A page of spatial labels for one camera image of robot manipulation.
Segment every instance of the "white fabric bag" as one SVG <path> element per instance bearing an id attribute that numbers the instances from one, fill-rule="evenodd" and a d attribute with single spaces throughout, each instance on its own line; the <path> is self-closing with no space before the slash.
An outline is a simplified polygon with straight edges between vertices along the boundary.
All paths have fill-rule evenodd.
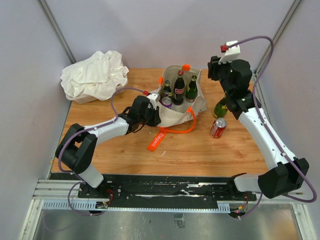
<path id="1" fill-rule="evenodd" d="M 158 102 L 157 106 L 159 106 L 159 116 L 161 119 L 161 123 L 158 124 L 158 127 L 170 127 L 193 120 L 194 118 L 192 114 L 187 112 L 190 106 L 196 116 L 207 110 L 207 100 L 205 99 L 200 87 L 202 69 L 192 68 L 189 65 L 170 65 L 164 70 L 162 78 L 159 80 L 159 88 L 152 92 L 160 94 L 162 89 L 165 87 L 163 83 L 166 80 L 170 81 L 170 88 L 172 92 L 174 92 L 174 85 L 178 78 L 178 71 L 181 69 L 183 70 L 183 80 L 186 88 L 191 81 L 191 77 L 193 75 L 197 76 L 196 87 L 198 89 L 198 95 L 194 102 L 188 102 L 184 97 L 183 104 L 179 106 L 172 104 L 171 108 L 167 108 Z"/>
<path id="2" fill-rule="evenodd" d="M 128 72 L 119 52 L 108 51 L 104 54 L 96 51 L 88 59 L 63 69 L 61 86 L 68 100 L 90 96 L 92 100 L 107 100 L 111 98 L 117 86 L 121 88 L 127 84 Z"/>

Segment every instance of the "white wall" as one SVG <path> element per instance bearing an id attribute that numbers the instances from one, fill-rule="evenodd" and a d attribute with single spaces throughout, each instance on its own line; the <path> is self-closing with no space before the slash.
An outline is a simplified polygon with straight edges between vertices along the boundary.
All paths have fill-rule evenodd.
<path id="1" fill-rule="evenodd" d="M 77 61 L 116 50 L 131 68 L 206 67 L 226 41 L 273 37 L 293 0 L 47 0 Z M 255 68 L 268 43 L 241 46 Z"/>
<path id="2" fill-rule="evenodd" d="M 0 239 L 20 234 L 69 108 L 69 62 L 36 0 L 0 2 Z"/>
<path id="3" fill-rule="evenodd" d="M 261 77 L 273 126 L 299 158 L 320 198 L 320 1 L 304 1 Z M 308 206 L 320 238 L 320 200 Z"/>

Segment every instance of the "red cable connector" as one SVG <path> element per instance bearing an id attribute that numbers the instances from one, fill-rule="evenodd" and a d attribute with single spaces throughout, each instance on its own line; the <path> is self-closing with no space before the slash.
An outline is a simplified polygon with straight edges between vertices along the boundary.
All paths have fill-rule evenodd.
<path id="1" fill-rule="evenodd" d="M 220 48 L 221 48 L 221 52 L 222 52 L 222 53 L 225 53 L 225 52 L 228 50 L 229 46 L 227 46 L 227 45 L 222 45 L 222 46 L 220 46 Z"/>

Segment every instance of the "wooden tabletop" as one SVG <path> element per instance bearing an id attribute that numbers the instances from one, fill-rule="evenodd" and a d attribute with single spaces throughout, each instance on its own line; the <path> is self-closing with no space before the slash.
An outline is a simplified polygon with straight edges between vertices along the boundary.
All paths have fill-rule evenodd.
<path id="1" fill-rule="evenodd" d="M 128 74 L 127 87 L 151 91 L 159 86 L 162 68 L 132 68 Z M 158 133 L 157 127 L 145 126 L 137 133 L 112 138 L 95 148 L 92 163 L 101 173 L 150 174 L 184 176 L 229 177 L 239 173 L 265 173 L 268 169 L 256 143 L 245 127 L 228 112 L 227 127 L 221 138 L 210 136 L 215 120 L 214 107 L 224 96 L 217 81 L 208 79 L 204 69 L 201 89 L 207 99 L 207 110 L 197 118 L 194 130 L 187 134 L 168 133 L 153 152 L 147 146 Z M 114 97 L 114 105 L 120 113 L 131 106 L 140 93 L 126 90 Z M 94 125 L 115 116 L 110 100 L 93 101 L 85 104 L 72 103 L 63 135 L 69 127 L 78 123 Z M 192 122 L 185 122 L 172 129 L 188 129 Z M 55 160 L 52 172 L 59 172 Z"/>

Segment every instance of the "beer bottle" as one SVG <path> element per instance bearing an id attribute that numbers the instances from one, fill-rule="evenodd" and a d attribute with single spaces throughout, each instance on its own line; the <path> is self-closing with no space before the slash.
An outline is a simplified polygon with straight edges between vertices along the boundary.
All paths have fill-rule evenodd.
<path id="1" fill-rule="evenodd" d="M 174 83 L 174 98 L 173 103 L 175 105 L 181 105 L 184 102 L 184 92 L 185 92 L 185 81 L 184 81 L 184 71 L 178 71 L 178 78 Z"/>
<path id="2" fill-rule="evenodd" d="M 223 118 L 228 112 L 226 95 L 215 105 L 213 116 L 215 118 Z"/>
<path id="3" fill-rule="evenodd" d="M 165 97 L 170 98 L 171 100 L 173 98 L 172 90 L 170 88 L 170 81 L 168 80 L 164 82 L 164 88 L 162 90 L 161 99 Z"/>
<path id="4" fill-rule="evenodd" d="M 191 81 L 189 85 L 186 87 L 186 94 L 185 94 L 185 100 L 187 100 L 190 103 L 193 103 L 198 95 L 198 88 L 197 88 L 197 76 L 193 75 L 191 77 Z"/>

